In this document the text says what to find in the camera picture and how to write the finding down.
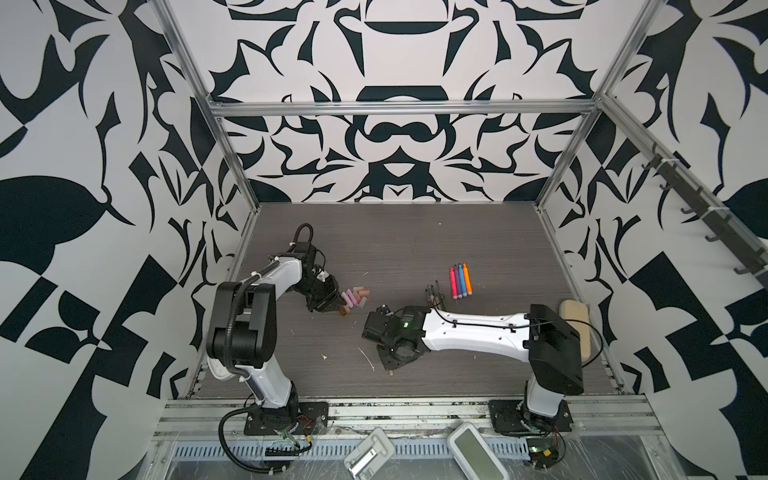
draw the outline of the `pink marker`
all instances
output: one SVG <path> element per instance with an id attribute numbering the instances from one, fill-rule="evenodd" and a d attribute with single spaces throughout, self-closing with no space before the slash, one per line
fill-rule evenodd
<path id="1" fill-rule="evenodd" d="M 451 294 L 453 295 L 454 300 L 458 298 L 458 294 L 456 293 L 456 275 L 453 273 L 453 267 L 451 267 Z"/>

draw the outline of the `gray wood-grain surface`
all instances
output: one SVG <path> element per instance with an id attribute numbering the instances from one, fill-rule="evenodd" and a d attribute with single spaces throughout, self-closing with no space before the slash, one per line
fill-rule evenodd
<path id="1" fill-rule="evenodd" d="M 355 308 L 348 316 L 309 313 L 297 293 L 278 300 L 276 357 L 299 395 L 523 393 L 530 366 L 487 353 L 426 353 L 390 376 L 376 345 L 361 333 L 368 312 L 383 303 L 392 310 L 425 305 L 428 283 L 439 280 L 443 292 L 450 294 L 449 267 L 458 262 L 468 265 L 474 295 L 449 298 L 446 310 L 511 314 L 543 303 L 557 311 L 570 293 L 532 205 L 264 204 L 241 277 L 265 267 L 268 255 L 286 251 L 296 227 L 304 222 L 314 226 L 313 244 L 327 255 L 326 269 L 339 287 L 364 285 L 372 295 L 363 309 Z M 587 393 L 613 392 L 601 362 L 584 369 L 584 388 Z M 244 398 L 249 393 L 244 384 L 208 375 L 197 396 Z"/>

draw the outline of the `white chalk fragment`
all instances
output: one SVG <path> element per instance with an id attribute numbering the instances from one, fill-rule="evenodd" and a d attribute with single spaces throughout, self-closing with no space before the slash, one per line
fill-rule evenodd
<path id="1" fill-rule="evenodd" d="M 360 347 L 357 347 L 357 349 L 360 351 L 360 353 L 362 353 L 362 356 L 364 356 L 364 357 L 366 358 L 366 360 L 368 360 L 368 364 L 369 364 L 369 365 L 371 365 L 371 370 L 373 370 L 373 371 L 375 372 L 375 371 L 376 371 L 376 368 L 374 368 L 374 367 L 373 367 L 373 364 L 371 363 L 371 359 L 370 359 L 370 358 L 368 358 L 368 356 L 366 355 L 366 353 L 365 353 L 365 352 L 363 352 L 363 350 L 362 350 Z"/>

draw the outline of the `black mounting plate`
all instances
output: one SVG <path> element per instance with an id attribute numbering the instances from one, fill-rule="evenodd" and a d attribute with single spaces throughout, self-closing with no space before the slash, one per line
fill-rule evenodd
<path id="1" fill-rule="evenodd" d="M 536 435 L 523 425 L 522 417 L 518 411 L 521 400 L 491 400 L 488 402 L 488 411 L 491 413 L 491 425 L 497 433 L 502 435 L 520 436 Z M 558 416 L 555 417 L 554 426 L 559 432 L 571 431 L 571 410 L 563 400 L 560 402 Z"/>
<path id="2" fill-rule="evenodd" d="M 312 422 L 307 422 L 304 419 L 299 419 L 299 425 L 296 429 L 296 433 L 302 435 L 312 435 L 312 432 L 320 423 L 326 423 L 328 419 L 328 403 L 327 402 L 299 402 L 299 416 L 304 415 Z M 256 409 L 248 414 L 245 421 L 244 435 L 273 435 L 272 428 L 266 423 L 264 413 L 261 409 Z"/>

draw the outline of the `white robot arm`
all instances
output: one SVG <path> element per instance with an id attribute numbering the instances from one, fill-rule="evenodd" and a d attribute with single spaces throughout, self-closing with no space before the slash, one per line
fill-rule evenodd
<path id="1" fill-rule="evenodd" d="M 531 363 L 525 415 L 547 423 L 565 395 L 584 392 L 580 338 L 551 309 L 531 305 L 530 313 L 480 316 L 407 306 L 400 316 L 382 307 L 370 313 L 363 338 L 378 343 L 385 369 L 396 369 L 431 351 L 461 349 L 496 353 Z"/>

